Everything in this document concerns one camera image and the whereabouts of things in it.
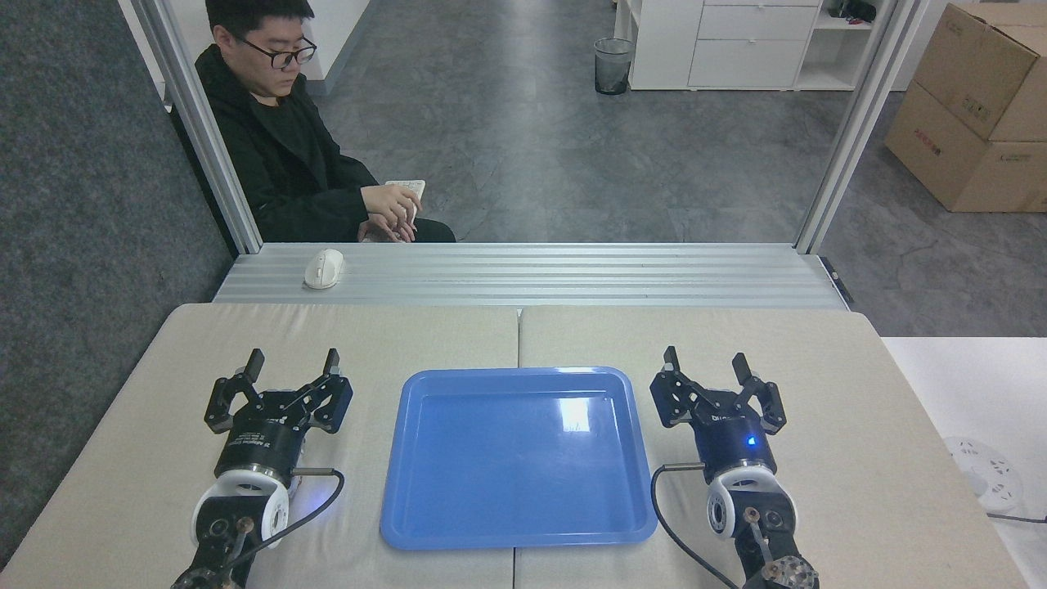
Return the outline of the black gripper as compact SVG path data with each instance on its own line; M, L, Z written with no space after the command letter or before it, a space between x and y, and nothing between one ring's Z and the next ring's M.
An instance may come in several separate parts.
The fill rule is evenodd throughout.
M262 409L263 397L254 384L264 361L264 353L254 349L247 364L232 377L214 381L204 422L215 434L231 429L214 467L214 476L229 470L252 470L291 484L304 432L318 428L337 433L354 392L350 380L340 371L338 350L330 349L321 376L298 390L267 391L266 407ZM239 393L247 398L247 405L232 417L231 405Z
M676 347L670 344L649 387L659 421L665 428L694 421L695 443L706 476L719 476L747 465L761 465L777 473L766 434L778 434L788 422L778 385L752 372L744 352L735 354L732 366L743 387L731 406L738 414L713 415L719 409L717 397L681 372ZM759 402L759 416L749 406L752 397Z

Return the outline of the person's right hand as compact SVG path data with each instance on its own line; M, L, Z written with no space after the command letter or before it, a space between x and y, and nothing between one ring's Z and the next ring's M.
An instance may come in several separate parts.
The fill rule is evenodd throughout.
M409 223L401 223L397 218L389 222L383 216L369 216L366 221L359 225L357 241L366 242L395 242L411 243L416 239L415 228Z

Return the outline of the person's left hand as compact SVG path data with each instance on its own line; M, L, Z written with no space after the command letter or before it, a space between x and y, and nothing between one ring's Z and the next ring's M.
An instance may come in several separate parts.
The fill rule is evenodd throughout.
M370 216L380 216L396 230L415 230L416 213L421 211L421 198L400 184L381 184L360 189Z

